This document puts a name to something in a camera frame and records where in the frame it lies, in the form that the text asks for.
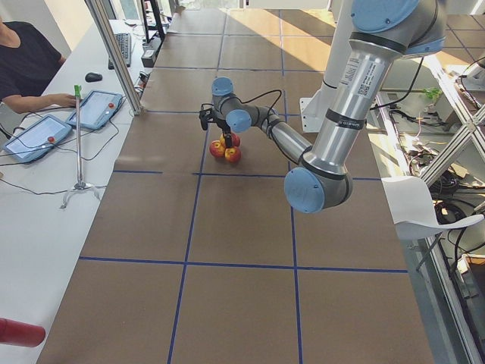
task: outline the silver robot arm tube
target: silver robot arm tube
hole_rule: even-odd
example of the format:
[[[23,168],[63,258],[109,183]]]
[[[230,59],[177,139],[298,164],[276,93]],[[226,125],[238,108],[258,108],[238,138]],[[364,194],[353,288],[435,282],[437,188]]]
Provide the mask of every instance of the silver robot arm tube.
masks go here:
[[[235,132],[261,128],[299,167],[285,178],[295,209],[318,212],[346,201],[352,179],[345,161],[392,63],[403,56],[438,52],[444,44],[445,0],[354,0],[351,55],[312,146],[269,108],[247,105],[233,94],[229,79],[212,85],[215,114]]]

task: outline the person's hand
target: person's hand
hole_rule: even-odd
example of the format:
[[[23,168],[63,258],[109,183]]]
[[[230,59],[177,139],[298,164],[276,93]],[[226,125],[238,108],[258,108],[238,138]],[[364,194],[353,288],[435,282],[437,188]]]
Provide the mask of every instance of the person's hand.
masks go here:
[[[52,103],[62,106],[63,108],[69,108],[76,106],[76,96],[68,93],[54,93],[51,95]]]

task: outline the red apple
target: red apple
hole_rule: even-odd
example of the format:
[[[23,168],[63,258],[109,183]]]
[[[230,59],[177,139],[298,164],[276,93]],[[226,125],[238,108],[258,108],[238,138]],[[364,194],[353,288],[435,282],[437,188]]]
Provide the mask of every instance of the red apple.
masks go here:
[[[224,158],[230,163],[237,163],[241,159],[241,149],[237,146],[227,148],[224,153]]]
[[[224,152],[226,147],[224,147],[219,140],[214,140],[209,146],[209,152],[217,158],[224,157]]]
[[[231,132],[231,140],[233,141],[233,146],[240,146],[241,145],[241,138],[233,132]],[[221,134],[221,137],[219,138],[221,144],[227,148],[226,146],[226,140],[224,139],[224,134]]]

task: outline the computer mouse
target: computer mouse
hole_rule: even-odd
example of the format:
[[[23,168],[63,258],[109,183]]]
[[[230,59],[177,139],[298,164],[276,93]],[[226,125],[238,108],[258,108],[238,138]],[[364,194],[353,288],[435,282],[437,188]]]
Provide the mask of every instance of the computer mouse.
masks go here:
[[[84,80],[86,80],[86,82],[97,82],[97,81],[101,81],[102,79],[103,79],[103,75],[97,74],[96,72],[89,72],[84,77]]]

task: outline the white plastic chair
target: white plastic chair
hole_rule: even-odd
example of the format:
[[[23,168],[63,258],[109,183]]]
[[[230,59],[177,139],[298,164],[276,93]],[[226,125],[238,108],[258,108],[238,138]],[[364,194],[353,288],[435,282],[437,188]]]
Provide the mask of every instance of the white plastic chair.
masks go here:
[[[444,231],[466,228],[483,220],[483,215],[472,215],[452,224],[440,224],[434,211],[431,193],[418,177],[387,177],[382,179],[397,236],[400,240],[417,240],[439,234],[430,245],[418,270]]]

